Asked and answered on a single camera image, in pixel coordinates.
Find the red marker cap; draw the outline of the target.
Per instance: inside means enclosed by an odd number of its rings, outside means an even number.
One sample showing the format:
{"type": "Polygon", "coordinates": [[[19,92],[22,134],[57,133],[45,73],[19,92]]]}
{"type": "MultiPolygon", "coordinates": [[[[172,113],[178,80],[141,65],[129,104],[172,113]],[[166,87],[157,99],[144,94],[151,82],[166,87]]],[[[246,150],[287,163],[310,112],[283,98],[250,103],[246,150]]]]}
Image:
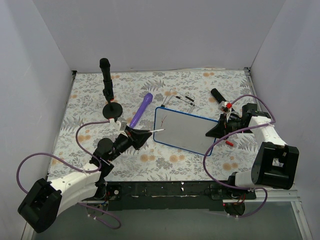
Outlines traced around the red marker cap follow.
{"type": "Polygon", "coordinates": [[[232,143],[232,142],[230,142],[230,141],[228,141],[228,140],[226,140],[225,143],[226,143],[227,145],[229,145],[229,146],[232,146],[232,147],[234,146],[234,143],[232,143]]]}

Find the red white marker pen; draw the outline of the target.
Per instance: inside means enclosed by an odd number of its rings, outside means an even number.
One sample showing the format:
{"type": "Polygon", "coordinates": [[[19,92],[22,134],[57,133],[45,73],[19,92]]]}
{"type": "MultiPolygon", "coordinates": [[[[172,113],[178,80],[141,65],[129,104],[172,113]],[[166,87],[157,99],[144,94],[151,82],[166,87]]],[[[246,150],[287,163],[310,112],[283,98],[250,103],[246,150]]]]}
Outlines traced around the red white marker pen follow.
{"type": "Polygon", "coordinates": [[[160,129],[155,129],[155,130],[150,130],[150,131],[148,131],[148,133],[158,133],[158,132],[161,132],[161,131],[164,131],[164,130],[166,130],[165,128],[160,128],[160,129]]]}

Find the blue framed whiteboard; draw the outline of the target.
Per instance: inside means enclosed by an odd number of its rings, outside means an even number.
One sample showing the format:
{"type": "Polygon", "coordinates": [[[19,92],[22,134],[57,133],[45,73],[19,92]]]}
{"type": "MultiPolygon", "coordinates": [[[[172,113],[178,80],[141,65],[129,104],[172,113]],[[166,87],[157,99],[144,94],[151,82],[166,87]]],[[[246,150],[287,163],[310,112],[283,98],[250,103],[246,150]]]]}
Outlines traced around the blue framed whiteboard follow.
{"type": "Polygon", "coordinates": [[[154,114],[154,129],[165,129],[153,134],[157,143],[205,155],[215,142],[214,137],[206,133],[217,125],[218,121],[169,108],[157,107],[154,114]]]}

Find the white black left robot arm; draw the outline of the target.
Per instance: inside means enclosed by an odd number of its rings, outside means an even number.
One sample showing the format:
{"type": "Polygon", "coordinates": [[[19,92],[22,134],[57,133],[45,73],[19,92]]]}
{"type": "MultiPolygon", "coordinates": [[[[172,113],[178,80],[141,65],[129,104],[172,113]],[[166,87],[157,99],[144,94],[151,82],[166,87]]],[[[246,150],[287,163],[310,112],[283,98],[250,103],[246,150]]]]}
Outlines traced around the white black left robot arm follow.
{"type": "Polygon", "coordinates": [[[17,212],[37,232],[47,230],[57,216],[88,198],[103,199],[107,194],[105,177],[113,170],[112,161],[133,147],[139,150],[152,136],[150,130],[126,127],[115,141],[102,138],[89,163],[60,178],[37,180],[27,191],[17,212]]]}

